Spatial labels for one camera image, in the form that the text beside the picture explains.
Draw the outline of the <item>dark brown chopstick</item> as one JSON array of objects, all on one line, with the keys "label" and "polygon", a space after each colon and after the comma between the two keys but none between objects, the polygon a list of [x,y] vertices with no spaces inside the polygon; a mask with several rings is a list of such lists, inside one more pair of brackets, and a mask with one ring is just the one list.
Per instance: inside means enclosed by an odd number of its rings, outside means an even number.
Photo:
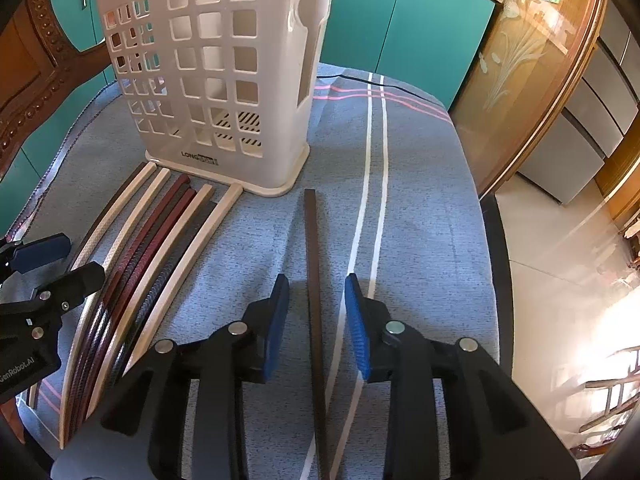
[{"label": "dark brown chopstick", "polygon": [[312,188],[306,188],[304,191],[304,220],[312,406],[314,407],[314,445],[316,446],[318,462],[318,478],[329,479],[328,438],[326,437],[326,381],[324,380],[323,369],[319,228],[317,195]]}]

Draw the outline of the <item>teal kitchen cabinet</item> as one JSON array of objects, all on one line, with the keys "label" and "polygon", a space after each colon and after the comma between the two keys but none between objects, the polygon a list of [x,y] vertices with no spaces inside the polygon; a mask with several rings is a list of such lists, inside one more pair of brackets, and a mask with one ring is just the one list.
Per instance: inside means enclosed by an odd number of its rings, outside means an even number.
[{"label": "teal kitchen cabinet", "polygon": [[[469,71],[498,0],[332,0],[321,61],[403,80],[450,106]],[[89,74],[30,136],[1,179],[6,231],[49,168],[67,130],[115,79]]]}]

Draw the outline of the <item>brown chopstick far left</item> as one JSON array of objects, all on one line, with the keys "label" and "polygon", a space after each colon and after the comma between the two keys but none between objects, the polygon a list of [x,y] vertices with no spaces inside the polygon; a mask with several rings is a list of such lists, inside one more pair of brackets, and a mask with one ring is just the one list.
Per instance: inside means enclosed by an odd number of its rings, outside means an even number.
[{"label": "brown chopstick far left", "polygon": [[155,162],[146,162],[145,164],[142,162],[130,174],[99,213],[98,218],[96,218],[96,221],[93,222],[93,225],[80,242],[76,254],[70,260],[67,271],[73,271],[89,260],[96,249],[96,245],[102,240],[114,220],[129,203],[131,197],[142,187],[142,184],[154,174],[155,170]]}]

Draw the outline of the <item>dark grey chopstick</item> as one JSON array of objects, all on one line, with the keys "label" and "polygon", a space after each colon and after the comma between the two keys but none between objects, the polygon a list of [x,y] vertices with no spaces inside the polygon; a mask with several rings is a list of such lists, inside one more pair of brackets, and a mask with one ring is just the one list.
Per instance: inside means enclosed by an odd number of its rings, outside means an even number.
[{"label": "dark grey chopstick", "polygon": [[107,376],[105,384],[106,390],[110,390],[111,388],[113,388],[116,382],[118,382],[124,374],[125,367],[131,356],[131,352],[132,350],[134,350],[134,346],[136,345],[136,342],[140,337],[144,324],[151,313],[152,307],[154,307],[157,303],[157,300],[158,298],[160,298],[160,294],[168,283],[172,272],[175,271],[175,268],[178,266],[180,259],[182,258],[190,244],[193,242],[196,234],[198,234],[198,231],[201,229],[202,225],[216,206],[217,204],[215,202],[207,202],[203,206],[201,206],[198,213],[186,226],[182,239],[178,241],[176,247],[168,256],[164,266],[160,269],[160,273],[157,274],[153,285],[151,286],[149,292],[146,294],[142,305],[138,309],[136,317],[132,320],[129,326],[126,337],[119,348],[119,352],[113,363],[112,370]]}]

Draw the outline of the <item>brown wooden chair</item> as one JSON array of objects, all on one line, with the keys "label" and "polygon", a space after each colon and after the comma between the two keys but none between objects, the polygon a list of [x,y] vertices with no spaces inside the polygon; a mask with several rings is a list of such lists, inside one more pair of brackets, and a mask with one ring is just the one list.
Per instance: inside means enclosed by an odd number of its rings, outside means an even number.
[{"label": "brown wooden chair", "polygon": [[51,0],[1,0],[1,172],[78,87],[110,64],[103,41],[77,49]]}]

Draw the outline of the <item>blue striped table cloth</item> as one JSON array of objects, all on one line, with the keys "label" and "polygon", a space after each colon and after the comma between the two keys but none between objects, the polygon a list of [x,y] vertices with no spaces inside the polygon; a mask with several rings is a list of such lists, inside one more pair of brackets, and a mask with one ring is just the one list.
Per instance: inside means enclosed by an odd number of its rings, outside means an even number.
[{"label": "blue striped table cloth", "polygon": [[[454,126],[436,100],[384,76],[321,65],[310,115],[310,155],[277,198],[244,191],[181,285],[152,342],[188,344],[239,320],[290,282],[278,367],[267,385],[245,383],[248,478],[318,479],[314,458],[306,286],[304,191],[317,196],[320,292],[331,479],[382,479],[390,383],[359,377],[344,285],[428,339],[476,339],[499,355],[483,215]],[[99,92],[67,130],[28,206],[26,240],[64,232],[62,263],[10,278],[1,301],[28,299],[62,274],[94,220],[144,160],[118,84]]]}]

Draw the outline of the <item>white plastic utensil basket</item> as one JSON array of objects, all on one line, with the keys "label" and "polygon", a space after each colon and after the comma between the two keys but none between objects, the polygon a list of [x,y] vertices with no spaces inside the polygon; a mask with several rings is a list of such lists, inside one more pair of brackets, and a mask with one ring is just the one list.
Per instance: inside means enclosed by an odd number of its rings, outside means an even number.
[{"label": "white plastic utensil basket", "polygon": [[288,192],[331,0],[96,0],[108,53],[152,162]]}]

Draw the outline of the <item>grey drawer unit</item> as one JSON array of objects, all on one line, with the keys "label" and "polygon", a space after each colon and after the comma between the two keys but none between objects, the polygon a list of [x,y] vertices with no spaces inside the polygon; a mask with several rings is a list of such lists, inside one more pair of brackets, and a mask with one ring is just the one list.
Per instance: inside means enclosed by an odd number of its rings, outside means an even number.
[{"label": "grey drawer unit", "polygon": [[585,73],[518,173],[568,204],[623,142],[638,110],[639,44],[609,2]]}]

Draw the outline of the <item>wooden glass-door cabinet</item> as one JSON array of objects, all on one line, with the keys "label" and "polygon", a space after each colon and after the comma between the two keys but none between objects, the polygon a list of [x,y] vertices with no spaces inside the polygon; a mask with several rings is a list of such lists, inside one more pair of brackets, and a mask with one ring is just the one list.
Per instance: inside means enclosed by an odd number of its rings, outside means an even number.
[{"label": "wooden glass-door cabinet", "polygon": [[477,193],[508,180],[585,71],[606,0],[502,0],[450,114]]}]

